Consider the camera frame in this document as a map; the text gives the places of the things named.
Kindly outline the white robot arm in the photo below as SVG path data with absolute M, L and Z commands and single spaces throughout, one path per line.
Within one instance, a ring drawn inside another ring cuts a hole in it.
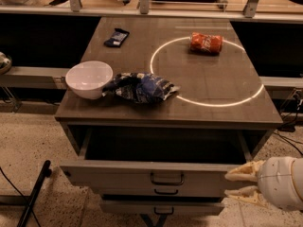
M 303 158 L 271 157 L 265 161 L 248 162 L 228 171 L 225 178 L 231 182 L 255 183 L 225 190 L 228 198 L 265 208 L 303 210 Z

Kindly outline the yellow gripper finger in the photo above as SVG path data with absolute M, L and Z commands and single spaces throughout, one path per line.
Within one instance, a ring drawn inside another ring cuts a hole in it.
M 235 190 L 225 190 L 224 194 L 231 199 L 244 201 L 260 207 L 268 207 L 269 203 L 255 185 L 245 186 Z
M 224 177 L 228 181 L 248 181 L 256 183 L 258 181 L 258 172 L 263 166 L 264 161 L 252 161 L 244 165 L 229 170 Z

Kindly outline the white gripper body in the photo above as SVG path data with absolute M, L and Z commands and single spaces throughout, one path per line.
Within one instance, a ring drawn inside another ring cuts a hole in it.
M 258 189 L 264 199 L 285 211 L 300 209 L 300 159 L 272 157 L 258 172 Z

